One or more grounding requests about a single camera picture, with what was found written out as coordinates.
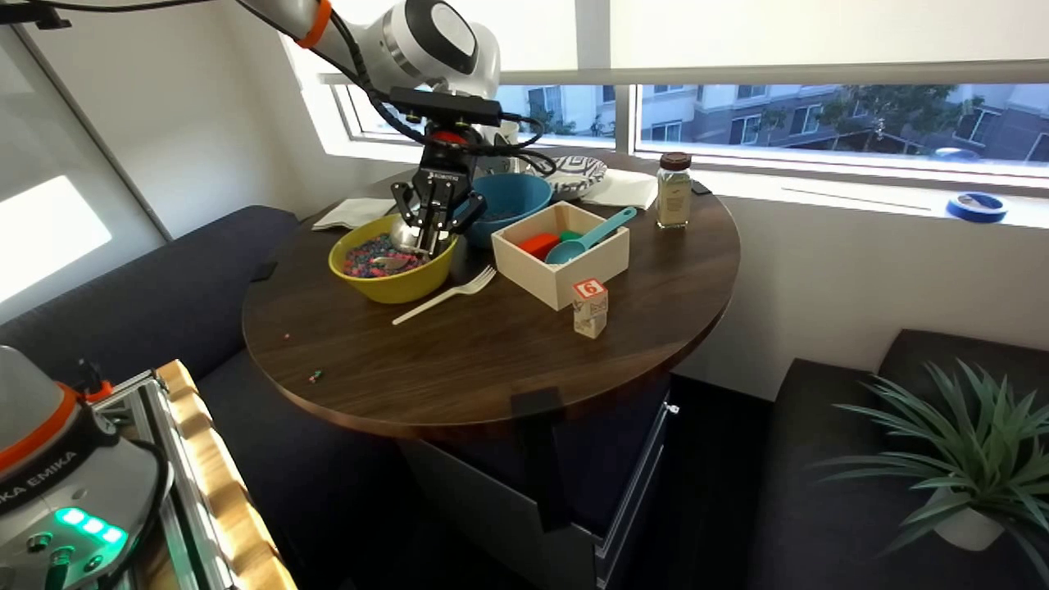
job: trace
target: round wooden table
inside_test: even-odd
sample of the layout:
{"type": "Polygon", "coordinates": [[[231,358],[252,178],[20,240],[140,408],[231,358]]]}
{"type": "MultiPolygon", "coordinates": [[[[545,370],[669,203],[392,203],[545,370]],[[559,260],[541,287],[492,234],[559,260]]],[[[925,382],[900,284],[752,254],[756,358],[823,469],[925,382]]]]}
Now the round wooden table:
{"type": "Polygon", "coordinates": [[[629,222],[629,269],[605,282],[609,323],[588,340],[506,278],[392,326],[328,272],[338,234],[301,228],[245,296],[254,366],[301,408],[372,436],[442,440],[503,427],[516,393],[557,389],[568,414],[664,377],[721,319],[740,241],[716,196],[689,234],[629,222]]]}

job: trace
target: utensil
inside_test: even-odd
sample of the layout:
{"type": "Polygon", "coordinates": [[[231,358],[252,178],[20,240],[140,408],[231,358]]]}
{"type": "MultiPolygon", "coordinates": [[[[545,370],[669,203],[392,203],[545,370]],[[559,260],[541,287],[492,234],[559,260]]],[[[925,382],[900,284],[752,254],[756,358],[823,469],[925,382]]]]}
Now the utensil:
{"type": "Polygon", "coordinates": [[[493,265],[486,265],[486,269],[480,269],[479,276],[472,276],[467,282],[453,284],[453,287],[439,290],[435,297],[427,297],[422,306],[396,314],[391,323],[403,323],[403,322],[422,314],[427,308],[435,308],[435,306],[445,302],[445,297],[479,296],[492,278],[493,278],[493,265]]]}
{"type": "Polygon", "coordinates": [[[563,265],[570,260],[576,260],[580,251],[592,250],[592,241],[605,240],[609,234],[615,234],[620,227],[626,227],[637,216],[637,207],[620,211],[615,216],[596,222],[592,228],[586,228],[576,240],[559,240],[545,263],[551,265],[563,265]]]}

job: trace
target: blue container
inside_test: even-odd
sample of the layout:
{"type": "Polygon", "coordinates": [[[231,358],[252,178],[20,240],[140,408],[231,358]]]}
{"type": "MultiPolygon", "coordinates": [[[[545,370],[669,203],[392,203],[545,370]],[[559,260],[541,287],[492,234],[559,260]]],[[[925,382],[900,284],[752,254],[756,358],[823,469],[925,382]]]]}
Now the blue container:
{"type": "Polygon", "coordinates": [[[493,175],[472,181],[472,191],[486,196],[486,213],[465,228],[465,241],[492,250],[492,234],[545,211],[552,199],[552,188],[529,175],[493,175]]]}

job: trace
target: black couch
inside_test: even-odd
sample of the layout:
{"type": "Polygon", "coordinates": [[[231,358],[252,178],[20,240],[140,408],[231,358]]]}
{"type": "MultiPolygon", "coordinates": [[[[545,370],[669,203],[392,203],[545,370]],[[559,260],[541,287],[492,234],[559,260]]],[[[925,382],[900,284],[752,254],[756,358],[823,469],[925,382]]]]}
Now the black couch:
{"type": "MultiPolygon", "coordinates": [[[[933,335],[900,330],[879,373],[932,389],[925,364],[979,364],[1010,373],[1020,393],[1040,389],[1049,401],[1049,353],[933,335]]],[[[781,388],[770,415],[760,509],[750,550],[750,590],[1024,590],[1043,585],[1033,565],[998,538],[982,553],[968,553],[927,534],[905,550],[880,553],[900,514],[925,501],[900,483],[824,483],[815,463],[863,455],[885,447],[869,418],[833,402],[871,402],[863,388],[871,373],[815,360],[795,360],[781,388]]]]}
{"type": "Polygon", "coordinates": [[[293,234],[292,213],[237,211],[0,323],[0,343],[72,382],[77,360],[111,380],[182,360],[297,585],[369,585],[420,503],[396,447],[311,418],[241,346],[241,296],[293,234]]]}

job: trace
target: glass jar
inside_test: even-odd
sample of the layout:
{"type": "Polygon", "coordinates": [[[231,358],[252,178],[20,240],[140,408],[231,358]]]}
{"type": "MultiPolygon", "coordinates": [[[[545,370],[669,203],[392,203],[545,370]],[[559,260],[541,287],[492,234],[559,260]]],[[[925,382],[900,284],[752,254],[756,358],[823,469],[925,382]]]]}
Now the glass jar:
{"type": "Polygon", "coordinates": [[[657,156],[657,192],[654,192],[654,227],[689,228],[691,216],[691,155],[669,152],[657,156]]]}

